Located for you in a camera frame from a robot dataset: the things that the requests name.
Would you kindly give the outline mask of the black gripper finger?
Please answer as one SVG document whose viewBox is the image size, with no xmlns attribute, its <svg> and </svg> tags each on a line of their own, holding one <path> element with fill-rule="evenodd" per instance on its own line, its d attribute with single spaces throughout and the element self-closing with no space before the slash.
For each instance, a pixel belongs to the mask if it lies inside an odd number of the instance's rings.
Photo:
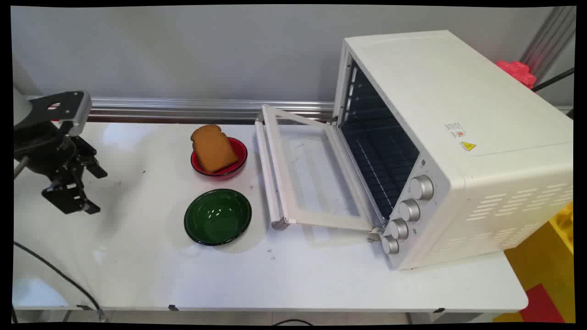
<svg viewBox="0 0 587 330">
<path fill-rule="evenodd" d="M 107 177 L 108 173 L 101 167 L 96 158 L 96 149 L 82 137 L 71 137 L 71 140 L 76 146 L 76 161 L 88 169 L 96 178 Z"/>
<path fill-rule="evenodd" d="M 100 212 L 101 208 L 85 194 L 82 174 L 76 169 L 58 169 L 50 178 L 50 186 L 42 190 L 41 195 L 66 215 L 75 212 L 94 215 Z"/>
</svg>

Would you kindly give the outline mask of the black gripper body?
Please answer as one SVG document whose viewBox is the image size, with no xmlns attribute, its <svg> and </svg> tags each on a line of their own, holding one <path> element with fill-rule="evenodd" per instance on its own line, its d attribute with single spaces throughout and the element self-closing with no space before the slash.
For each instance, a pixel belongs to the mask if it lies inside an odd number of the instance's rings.
<svg viewBox="0 0 587 330">
<path fill-rule="evenodd" d="M 18 165 L 13 178 L 16 179 L 25 168 L 49 180 L 58 169 L 69 169 L 69 163 L 76 156 L 76 146 L 68 136 L 74 127 L 71 121 L 59 127 L 51 121 L 16 125 L 13 128 L 13 157 Z"/>
</svg>

